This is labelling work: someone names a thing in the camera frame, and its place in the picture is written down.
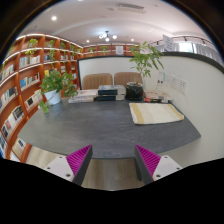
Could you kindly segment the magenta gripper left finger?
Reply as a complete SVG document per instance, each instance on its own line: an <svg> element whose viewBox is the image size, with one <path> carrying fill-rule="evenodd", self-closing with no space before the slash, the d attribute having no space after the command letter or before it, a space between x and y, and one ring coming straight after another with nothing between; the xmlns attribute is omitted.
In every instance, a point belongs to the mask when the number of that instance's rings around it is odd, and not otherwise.
<svg viewBox="0 0 224 224"><path fill-rule="evenodd" d="M92 146L85 146L68 156L56 157L45 167L45 170L81 186L92 154Z"/></svg>

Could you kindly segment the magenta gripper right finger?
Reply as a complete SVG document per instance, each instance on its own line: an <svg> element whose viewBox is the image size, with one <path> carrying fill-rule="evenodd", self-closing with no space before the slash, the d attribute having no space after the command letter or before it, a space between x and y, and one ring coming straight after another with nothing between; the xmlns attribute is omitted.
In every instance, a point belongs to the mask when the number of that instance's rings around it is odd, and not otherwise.
<svg viewBox="0 0 224 224"><path fill-rule="evenodd" d="M145 185L177 172L182 167L168 155L159 156L139 145L134 150L138 178Z"/></svg>

